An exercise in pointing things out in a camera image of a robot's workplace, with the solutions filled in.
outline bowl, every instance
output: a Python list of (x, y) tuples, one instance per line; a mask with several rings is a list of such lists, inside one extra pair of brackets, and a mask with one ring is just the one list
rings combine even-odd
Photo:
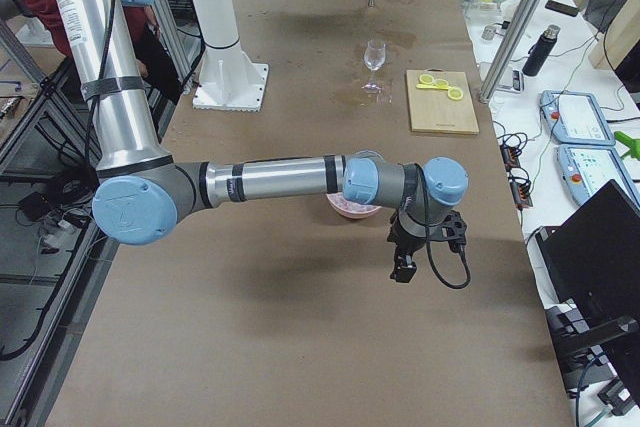
[(346, 200), (341, 192), (326, 194), (331, 207), (343, 217), (348, 219), (366, 219), (375, 215), (382, 207), (378, 205), (361, 205)]

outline cutting board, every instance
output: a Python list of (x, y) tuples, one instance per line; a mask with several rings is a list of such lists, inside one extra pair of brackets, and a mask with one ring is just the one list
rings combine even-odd
[(418, 90), (418, 78), (424, 70), (407, 70), (407, 99), (411, 130), (414, 132), (443, 132), (449, 134), (477, 134), (476, 113), (464, 72), (428, 72), (436, 79), (445, 79), (449, 85), (464, 92), (461, 100), (451, 100), (445, 90)]

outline black bottle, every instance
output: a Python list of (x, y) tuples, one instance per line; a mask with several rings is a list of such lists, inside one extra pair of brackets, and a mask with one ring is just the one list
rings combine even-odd
[(558, 41), (558, 32), (560, 32), (560, 27), (550, 25), (547, 27), (547, 30), (542, 33), (536, 45), (534, 45), (529, 52), (529, 58), (522, 68), (524, 75), (528, 75), (529, 77), (538, 75), (542, 64), (544, 64), (544, 61), (547, 60), (549, 56), (549, 52), (551, 52), (551, 49), (553, 49), (553, 46), (556, 45)]

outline red sleeve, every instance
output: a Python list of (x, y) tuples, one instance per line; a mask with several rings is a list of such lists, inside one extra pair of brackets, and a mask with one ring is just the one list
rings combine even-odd
[[(38, 19), (44, 24), (46, 29), (51, 32), (51, 38), (56, 48), (66, 55), (72, 57), (71, 47), (67, 40), (67, 34), (64, 30), (64, 24), (60, 17), (60, 11), (55, 0), (22, 0), (25, 5), (34, 13)], [(125, 7), (124, 15), (129, 26), (129, 33), (133, 42), (138, 41), (142, 37), (143, 29), (146, 28), (147, 19), (144, 9), (140, 7)]]

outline computer monitor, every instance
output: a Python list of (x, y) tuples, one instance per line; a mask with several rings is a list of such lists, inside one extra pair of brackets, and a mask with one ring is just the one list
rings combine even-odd
[[(623, 316), (640, 322), (640, 210), (616, 182), (539, 245), (559, 300), (572, 298), (591, 329)], [(640, 333), (601, 347), (640, 405)]]

